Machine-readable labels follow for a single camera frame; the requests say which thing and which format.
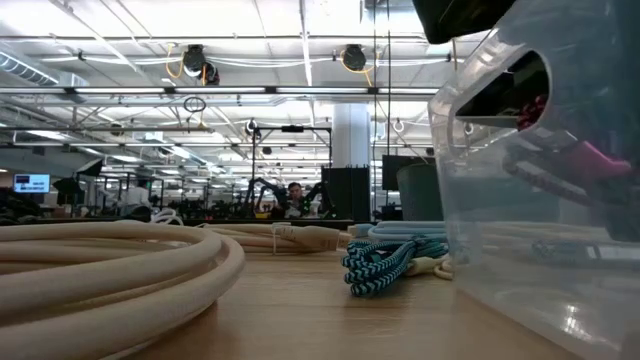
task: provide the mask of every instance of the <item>ceiling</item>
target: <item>ceiling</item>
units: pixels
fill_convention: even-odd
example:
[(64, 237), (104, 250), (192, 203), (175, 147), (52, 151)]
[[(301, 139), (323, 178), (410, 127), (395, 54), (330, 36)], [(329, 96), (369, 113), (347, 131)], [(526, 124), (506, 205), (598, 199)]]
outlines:
[[(378, 9), (376, 13), (384, 16), (376, 17), (375, 40), (370, 19), (372, 11), (369, 9), (361, 16), (358, 0), (67, 1), (72, 14), (61, 9), (64, 5), (56, 6), (54, 2), (62, 4), (56, 0), (0, 2), (0, 54), (2, 49), (6, 49), (23, 56), (25, 61), (44, 72), (72, 73), (92, 87), (199, 86), (198, 80), (184, 72), (178, 78), (172, 78), (165, 68), (167, 59), (170, 59), (171, 71), (178, 73), (180, 54), (189, 44), (205, 46), (205, 54), (220, 74), (220, 86), (437, 89), (454, 74), (454, 65), (450, 61), (452, 44), (428, 44), (416, 14), (407, 7), (411, 1), (391, 2), (390, 21), (386, 19), (384, 4), (379, 5), (382, 11)], [(303, 27), (306, 37), (302, 36)], [(455, 56), (459, 62), (468, 57), (485, 36), (486, 33), (479, 33), (457, 39)], [(367, 67), (373, 67), (376, 50), (380, 63), (376, 70), (369, 72), (371, 85), (364, 74), (349, 72), (340, 62), (339, 55), (347, 44), (362, 45), (368, 58)], [(334, 55), (338, 56), (336, 61), (333, 60)], [(35, 85), (0, 71), (0, 86)], [(391, 144), (416, 144), (415, 149), (393, 148), (393, 153), (424, 154), (424, 147), (418, 145), (431, 143), (426, 112), (428, 97), (393, 97), (389, 105), (388, 97), (380, 95), (377, 109), (371, 96), (347, 99), (339, 95), (263, 94), (243, 95), (240, 102), (236, 95), (203, 98), (206, 98), (208, 107), (201, 121), (210, 131), (165, 131), (161, 138), (154, 137), (152, 141), (247, 143), (250, 138), (245, 136), (244, 128), (250, 119), (259, 126), (300, 124), (331, 127), (333, 104), (365, 101), (369, 104), (372, 120), (386, 122), (385, 114), (390, 110), (392, 121), (402, 122), (403, 130), (390, 134)], [(190, 115), (182, 108), (183, 97), (96, 95), (84, 97), (84, 103), (61, 99), (30, 94), (3, 95), (0, 97), (0, 123), (5, 126), (41, 126), (42, 131), (49, 127), (84, 127), (83, 131), (77, 132), (55, 131), (53, 137), (33, 131), (23, 132), (18, 134), (18, 139), (13, 139), (17, 142), (140, 143), (148, 141), (151, 135), (146, 140), (145, 132), (128, 132), (114, 137), (108, 132), (92, 132), (91, 128), (111, 126), (115, 122), (127, 127), (176, 128), (186, 126), (185, 121)], [(37, 109), (38, 113), (29, 112), (29, 109)], [(199, 121), (200, 116), (196, 114), (189, 126), (196, 126)], [(378, 135), (378, 144), (386, 143), (387, 134)], [(265, 144), (269, 142), (317, 143), (313, 145), (315, 147), (306, 148), (274, 147), (271, 155), (258, 153), (262, 160), (272, 159), (261, 163), (263, 168), (258, 171), (274, 180), (313, 181), (317, 179), (317, 172), (298, 166), (317, 166), (308, 160), (328, 158), (328, 148), (312, 132), (291, 134), (276, 131), (265, 140)], [(182, 161), (174, 154), (159, 154), (153, 147), (86, 148), (107, 155), (138, 157), (141, 159), (138, 163), (147, 165), (171, 163), (174, 167), (184, 165), (195, 169), (198, 164), (193, 158)], [(186, 174), (191, 176), (214, 176), (218, 183), (231, 185), (238, 182), (238, 174), (250, 175), (250, 163), (246, 160), (250, 148), (185, 146), (184, 149), (209, 165), (222, 167), (223, 174), (227, 175), (225, 179), (221, 174), (202, 170), (190, 172), (187, 168)], [(377, 149), (376, 159), (383, 153), (386, 149)], [(276, 168), (276, 159), (305, 159), (305, 162), (292, 162), (289, 168), (283, 169), (290, 176), (284, 177), (281, 171), (272, 171)], [(138, 164), (115, 158), (109, 158), (108, 162), (114, 165), (113, 171), (118, 170), (117, 165)]]

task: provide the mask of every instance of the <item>workstation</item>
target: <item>workstation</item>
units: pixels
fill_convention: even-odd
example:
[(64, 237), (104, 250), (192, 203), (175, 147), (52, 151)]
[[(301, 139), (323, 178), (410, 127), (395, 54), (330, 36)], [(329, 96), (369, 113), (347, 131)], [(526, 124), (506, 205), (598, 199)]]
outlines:
[(635, 10), (0, 2), (0, 358), (636, 359)]

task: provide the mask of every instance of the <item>table surface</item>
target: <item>table surface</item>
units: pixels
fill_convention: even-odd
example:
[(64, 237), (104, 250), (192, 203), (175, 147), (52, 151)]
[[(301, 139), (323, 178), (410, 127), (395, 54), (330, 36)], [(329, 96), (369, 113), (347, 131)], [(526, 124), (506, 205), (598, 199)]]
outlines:
[(428, 275), (354, 298), (339, 258), (249, 254), (216, 305), (129, 359), (577, 359)]

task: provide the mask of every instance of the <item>plastic storage container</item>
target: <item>plastic storage container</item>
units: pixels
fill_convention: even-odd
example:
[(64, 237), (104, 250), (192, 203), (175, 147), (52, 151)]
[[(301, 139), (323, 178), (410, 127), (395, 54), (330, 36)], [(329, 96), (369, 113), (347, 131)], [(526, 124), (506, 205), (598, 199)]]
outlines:
[(587, 359), (640, 359), (638, 14), (519, 0), (430, 102), (456, 284)]

